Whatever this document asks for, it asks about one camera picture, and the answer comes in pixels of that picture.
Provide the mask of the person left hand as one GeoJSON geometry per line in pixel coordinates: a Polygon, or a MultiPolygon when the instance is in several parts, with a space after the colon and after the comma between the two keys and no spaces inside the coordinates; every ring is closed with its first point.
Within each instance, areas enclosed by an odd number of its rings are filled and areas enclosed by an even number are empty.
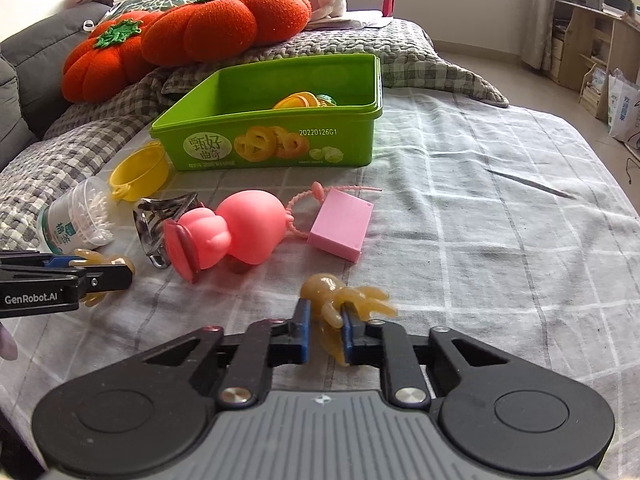
{"type": "Polygon", "coordinates": [[[0,358],[7,361],[15,361],[17,356],[17,345],[11,333],[0,324],[0,358]]]}

